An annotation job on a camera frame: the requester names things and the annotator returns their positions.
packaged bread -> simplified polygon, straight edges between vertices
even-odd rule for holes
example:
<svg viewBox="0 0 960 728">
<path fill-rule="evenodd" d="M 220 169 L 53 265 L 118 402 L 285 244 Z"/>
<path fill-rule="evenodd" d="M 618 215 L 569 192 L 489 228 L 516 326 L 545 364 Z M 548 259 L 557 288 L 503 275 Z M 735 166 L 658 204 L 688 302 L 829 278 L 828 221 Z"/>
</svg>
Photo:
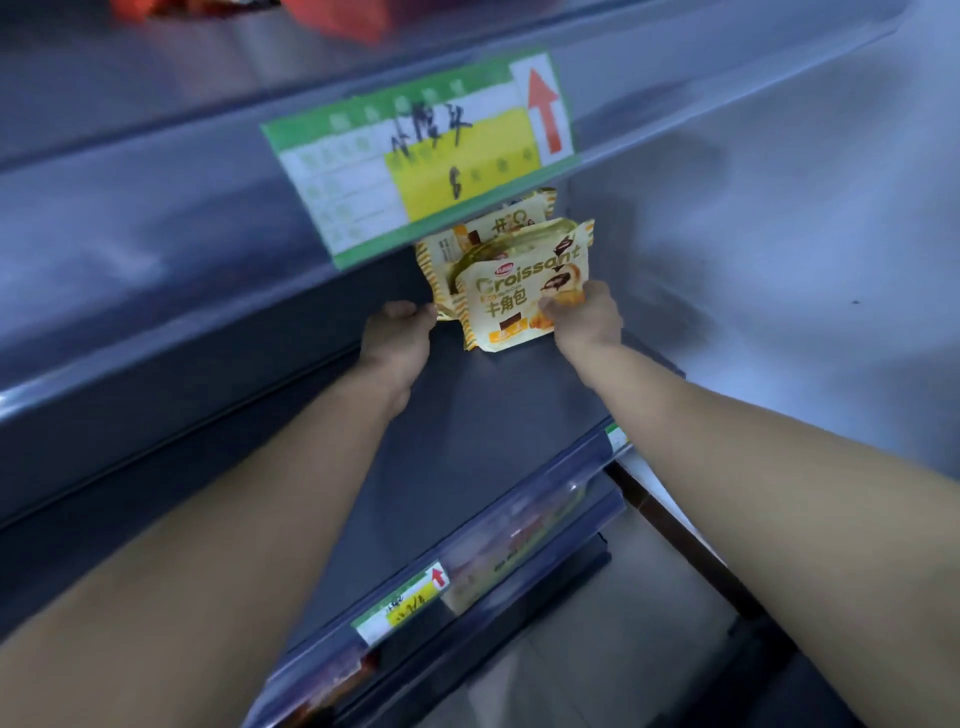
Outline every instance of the packaged bread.
<svg viewBox="0 0 960 728">
<path fill-rule="evenodd" d="M 499 352 L 553 331 L 540 299 L 576 304 L 589 277 L 593 221 L 553 220 L 498 235 L 454 266 L 464 348 Z"/>
<path fill-rule="evenodd" d="M 488 243 L 497 235 L 519 230 L 529 225 L 543 223 L 553 215 L 557 203 L 557 190 L 539 189 L 519 202 L 481 215 L 461 225 L 435 235 L 428 235 L 414 245 L 417 264 L 426 276 L 437 305 L 437 318 L 453 321 L 454 278 L 450 275 L 453 266 L 464 254 L 476 246 Z"/>
</svg>

price label holder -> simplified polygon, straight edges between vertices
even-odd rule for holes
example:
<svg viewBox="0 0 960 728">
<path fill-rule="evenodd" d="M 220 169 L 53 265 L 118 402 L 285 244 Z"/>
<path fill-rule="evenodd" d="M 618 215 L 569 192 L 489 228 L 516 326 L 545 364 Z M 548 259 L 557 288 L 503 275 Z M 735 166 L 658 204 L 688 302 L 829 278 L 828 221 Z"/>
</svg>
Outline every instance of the price label holder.
<svg viewBox="0 0 960 728">
<path fill-rule="evenodd" d="M 576 163 L 546 53 L 463 66 L 262 129 L 340 269 Z"/>
<path fill-rule="evenodd" d="M 397 629 L 404 621 L 446 591 L 450 585 L 446 570 L 437 561 L 414 576 L 402 587 L 380 601 L 376 606 L 350 623 L 373 646 Z"/>
<path fill-rule="evenodd" d="M 630 438 L 617 423 L 607 425 L 607 439 L 610 440 L 610 447 L 613 449 L 614 455 L 630 445 Z"/>
</svg>

right hand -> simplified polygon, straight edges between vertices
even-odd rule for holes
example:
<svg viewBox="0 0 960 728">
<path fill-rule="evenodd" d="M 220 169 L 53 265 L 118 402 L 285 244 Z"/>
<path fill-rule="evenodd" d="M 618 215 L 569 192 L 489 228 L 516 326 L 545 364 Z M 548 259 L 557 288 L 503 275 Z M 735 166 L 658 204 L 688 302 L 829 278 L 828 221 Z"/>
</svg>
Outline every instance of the right hand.
<svg viewBox="0 0 960 728">
<path fill-rule="evenodd" d="M 540 299 L 540 309 L 552 321 L 557 347 L 583 376 L 589 358 L 610 346 L 620 345 L 623 319 L 611 298 L 610 287 L 602 280 L 584 283 L 585 303 L 564 305 Z"/>
</svg>

forearm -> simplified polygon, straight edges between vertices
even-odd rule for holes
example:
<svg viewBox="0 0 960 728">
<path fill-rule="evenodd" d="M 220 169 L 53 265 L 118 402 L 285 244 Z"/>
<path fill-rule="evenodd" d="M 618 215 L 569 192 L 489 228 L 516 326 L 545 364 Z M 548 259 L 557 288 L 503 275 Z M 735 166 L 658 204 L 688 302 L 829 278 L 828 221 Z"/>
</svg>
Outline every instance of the forearm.
<svg viewBox="0 0 960 728">
<path fill-rule="evenodd" d="M 698 529 L 862 716 L 923 724 L 956 710 L 957 484 L 703 390 L 626 349 L 578 369 Z M 904 674 L 916 679 L 906 685 Z"/>
<path fill-rule="evenodd" d="M 11 725 L 239 725 L 320 577 L 390 407 L 375 377 L 347 374 L 14 633 L 0 649 Z"/>
</svg>

yellow label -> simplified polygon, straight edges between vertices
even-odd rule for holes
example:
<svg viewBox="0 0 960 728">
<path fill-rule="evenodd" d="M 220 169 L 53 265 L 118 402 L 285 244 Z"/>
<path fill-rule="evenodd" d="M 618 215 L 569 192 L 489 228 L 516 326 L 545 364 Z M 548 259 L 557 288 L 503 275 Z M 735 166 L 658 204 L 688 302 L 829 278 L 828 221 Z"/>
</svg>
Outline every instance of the yellow label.
<svg viewBox="0 0 960 728">
<path fill-rule="evenodd" d="M 540 169 L 540 152 L 525 109 L 505 111 L 437 140 L 386 155 L 410 222 L 422 220 Z"/>
<path fill-rule="evenodd" d="M 387 621 L 390 623 L 390 626 L 396 627 L 405 619 L 412 617 L 417 610 L 438 593 L 437 585 L 432 581 L 428 581 L 387 613 Z"/>
<path fill-rule="evenodd" d="M 504 328 L 502 331 L 494 331 L 490 335 L 491 344 L 499 344 L 503 341 L 506 341 L 511 336 L 516 336 L 521 331 L 527 329 L 527 320 L 520 319 L 515 324 L 511 324 L 508 328 Z"/>
</svg>

